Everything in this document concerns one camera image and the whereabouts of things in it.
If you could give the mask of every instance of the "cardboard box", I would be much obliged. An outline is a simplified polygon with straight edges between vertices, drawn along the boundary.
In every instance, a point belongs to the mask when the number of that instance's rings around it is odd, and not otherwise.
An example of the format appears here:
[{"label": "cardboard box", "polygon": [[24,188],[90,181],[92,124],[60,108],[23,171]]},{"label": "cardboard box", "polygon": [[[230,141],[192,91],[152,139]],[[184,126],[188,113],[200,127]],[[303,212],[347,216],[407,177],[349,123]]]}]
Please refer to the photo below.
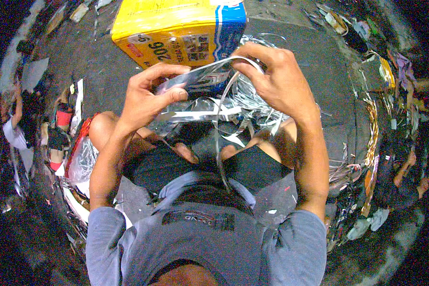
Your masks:
[{"label": "cardboard box", "polygon": [[245,26],[241,0],[124,0],[112,39],[143,68],[204,66],[229,57]]}]

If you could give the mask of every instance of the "gray t-shirt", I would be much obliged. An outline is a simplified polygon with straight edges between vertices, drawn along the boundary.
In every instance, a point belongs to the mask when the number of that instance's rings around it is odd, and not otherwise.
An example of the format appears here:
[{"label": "gray t-shirt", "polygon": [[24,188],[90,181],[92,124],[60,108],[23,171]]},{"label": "gray t-shirt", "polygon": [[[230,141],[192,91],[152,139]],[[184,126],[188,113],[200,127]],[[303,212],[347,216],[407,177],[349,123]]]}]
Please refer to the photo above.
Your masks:
[{"label": "gray t-shirt", "polygon": [[277,229],[232,207],[175,202],[126,230],[116,209],[89,215],[86,263],[92,285],[147,285],[171,262],[192,260],[219,285],[319,285],[326,228],[298,210]]}]

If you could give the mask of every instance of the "knee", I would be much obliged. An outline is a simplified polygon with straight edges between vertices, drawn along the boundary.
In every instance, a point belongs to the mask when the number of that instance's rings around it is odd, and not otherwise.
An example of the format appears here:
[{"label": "knee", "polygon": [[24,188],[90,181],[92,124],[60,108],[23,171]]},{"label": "knee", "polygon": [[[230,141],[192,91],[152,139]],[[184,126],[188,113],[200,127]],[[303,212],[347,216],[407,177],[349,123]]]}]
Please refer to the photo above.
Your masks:
[{"label": "knee", "polygon": [[105,130],[112,121],[114,121],[115,114],[112,111],[105,111],[96,115],[91,122],[89,127],[89,137],[95,137],[97,134],[102,134],[102,130]]}]

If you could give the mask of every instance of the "number 206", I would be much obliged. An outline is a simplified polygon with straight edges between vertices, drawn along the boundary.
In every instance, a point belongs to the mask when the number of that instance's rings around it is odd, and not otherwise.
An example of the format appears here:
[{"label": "number 206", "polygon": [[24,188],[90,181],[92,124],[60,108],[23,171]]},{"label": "number 206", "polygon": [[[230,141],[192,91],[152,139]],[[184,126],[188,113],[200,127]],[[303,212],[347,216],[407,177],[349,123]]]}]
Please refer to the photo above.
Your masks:
[{"label": "number 206", "polygon": [[157,58],[160,61],[163,61],[164,59],[167,60],[171,60],[172,58],[170,57],[169,54],[167,54],[167,49],[163,48],[164,43],[162,42],[155,42],[153,44],[149,44],[148,47],[150,47],[151,49],[153,49],[154,54],[157,56]]}]

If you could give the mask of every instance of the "man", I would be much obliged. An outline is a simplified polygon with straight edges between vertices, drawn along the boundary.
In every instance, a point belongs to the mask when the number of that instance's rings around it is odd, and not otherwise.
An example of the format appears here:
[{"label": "man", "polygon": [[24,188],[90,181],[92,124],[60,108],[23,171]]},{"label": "man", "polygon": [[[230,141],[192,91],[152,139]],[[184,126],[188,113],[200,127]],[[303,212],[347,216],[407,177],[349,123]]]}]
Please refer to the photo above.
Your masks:
[{"label": "man", "polygon": [[[240,152],[223,150],[230,191],[218,174],[201,171],[159,140],[152,145],[141,138],[149,135],[142,128],[156,114],[188,96],[181,88],[154,96],[148,91],[153,80],[188,72],[189,67],[159,64],[133,76],[120,118],[104,114],[92,122],[89,136],[100,152],[91,175],[86,244],[93,285],[321,282],[329,168],[319,109],[290,51],[249,43],[234,54],[267,65],[265,75],[245,62],[233,67],[252,81],[265,101],[293,120],[283,124],[279,144],[262,136]],[[101,131],[109,138],[106,142]],[[184,149],[178,153],[191,160]],[[264,229],[252,215],[249,191],[290,173],[284,165],[296,170],[297,207],[277,229]],[[112,208],[122,174],[165,197],[150,217],[128,230],[124,216]]]},{"label": "man", "polygon": [[[12,114],[10,114],[9,100],[16,101],[16,107]],[[17,149],[26,149],[27,140],[24,137],[24,132],[18,126],[22,119],[22,96],[20,94],[20,83],[17,82],[11,92],[6,92],[0,95],[0,114],[2,116],[3,133],[6,140],[11,146]]]},{"label": "man", "polygon": [[429,188],[429,177],[423,177],[419,185],[407,176],[416,163],[414,151],[410,151],[407,160],[400,166],[392,163],[390,156],[378,171],[377,195],[379,204],[392,209],[405,209],[414,205]]}]

